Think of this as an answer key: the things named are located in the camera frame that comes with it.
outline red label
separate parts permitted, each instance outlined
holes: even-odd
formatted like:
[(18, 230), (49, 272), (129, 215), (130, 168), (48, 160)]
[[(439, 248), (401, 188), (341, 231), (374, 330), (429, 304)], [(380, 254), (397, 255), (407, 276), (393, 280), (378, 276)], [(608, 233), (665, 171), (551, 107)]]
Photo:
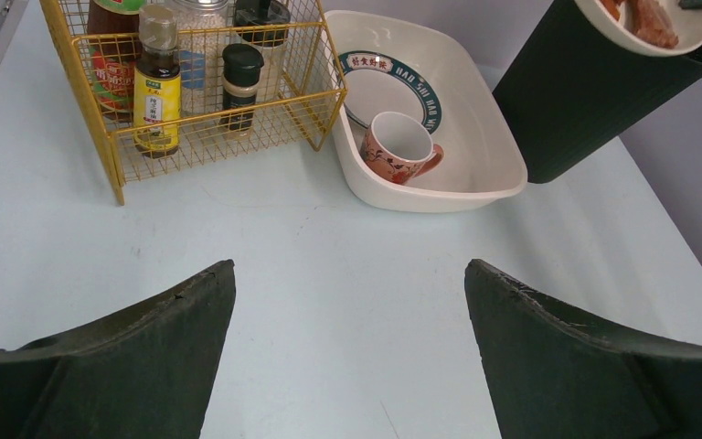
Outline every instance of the red label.
[(132, 110), (135, 61), (121, 63), (95, 51), (92, 67), (95, 74), (93, 92), (98, 101), (114, 110)]

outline black trash can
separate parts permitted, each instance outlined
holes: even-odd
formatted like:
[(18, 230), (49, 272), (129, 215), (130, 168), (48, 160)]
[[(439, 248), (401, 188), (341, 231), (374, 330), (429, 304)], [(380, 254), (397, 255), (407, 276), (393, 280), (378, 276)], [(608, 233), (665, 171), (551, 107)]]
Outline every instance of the black trash can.
[(702, 79), (702, 46), (647, 57), (555, 0), (494, 90), (528, 168), (547, 183)]

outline white plate with food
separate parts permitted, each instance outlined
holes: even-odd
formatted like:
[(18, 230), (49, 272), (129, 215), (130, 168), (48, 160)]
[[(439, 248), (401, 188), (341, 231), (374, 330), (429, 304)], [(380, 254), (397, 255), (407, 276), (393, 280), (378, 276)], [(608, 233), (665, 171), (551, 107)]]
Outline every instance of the white plate with food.
[[(342, 69), (351, 97), (346, 105), (359, 120), (354, 122), (342, 108), (333, 137), (346, 182), (359, 198), (382, 209), (455, 212), (523, 190), (527, 171), (515, 138), (458, 42), (385, 16), (330, 11), (326, 20), (345, 63)], [(367, 61), (365, 68), (353, 69), (363, 65), (362, 59)], [(375, 66), (370, 66), (370, 59)], [(392, 72), (398, 78), (392, 78)], [(367, 119), (385, 111), (404, 112), (421, 122), (444, 150), (438, 166), (404, 186), (379, 177), (359, 154)]]
[(574, 0), (610, 41), (649, 57), (683, 55), (702, 45), (702, 10), (679, 0)]

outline blue label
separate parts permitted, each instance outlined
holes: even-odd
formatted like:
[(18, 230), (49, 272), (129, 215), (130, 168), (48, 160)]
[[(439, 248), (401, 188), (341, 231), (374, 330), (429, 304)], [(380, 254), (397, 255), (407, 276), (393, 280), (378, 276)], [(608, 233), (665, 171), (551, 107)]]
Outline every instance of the blue label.
[(206, 87), (206, 55), (180, 50), (179, 64), (182, 70), (182, 87), (185, 89)]
[[(354, 70), (377, 70), (402, 81), (419, 98), (424, 114), (421, 124), (430, 134), (434, 134), (440, 127), (442, 122), (440, 100), (437, 99), (437, 93), (434, 92), (431, 85), (416, 70), (411, 69), (401, 61), (380, 53), (352, 51), (340, 55), (339, 58), (344, 74)], [(366, 126), (351, 112), (348, 112), (348, 117), (360, 125)]]

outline mug handle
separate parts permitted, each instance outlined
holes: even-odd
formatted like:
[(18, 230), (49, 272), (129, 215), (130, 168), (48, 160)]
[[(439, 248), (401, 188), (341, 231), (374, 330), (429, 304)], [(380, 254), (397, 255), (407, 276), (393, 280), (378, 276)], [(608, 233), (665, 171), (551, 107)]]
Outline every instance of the mug handle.
[(443, 158), (445, 158), (445, 151), (442, 150), (442, 146), (434, 144), (434, 154), (431, 156), (429, 161), (426, 162), (426, 165), (424, 165), (421, 171), (419, 171), (419, 173), (414, 177), (423, 176), (427, 172), (431, 171), (440, 164)]

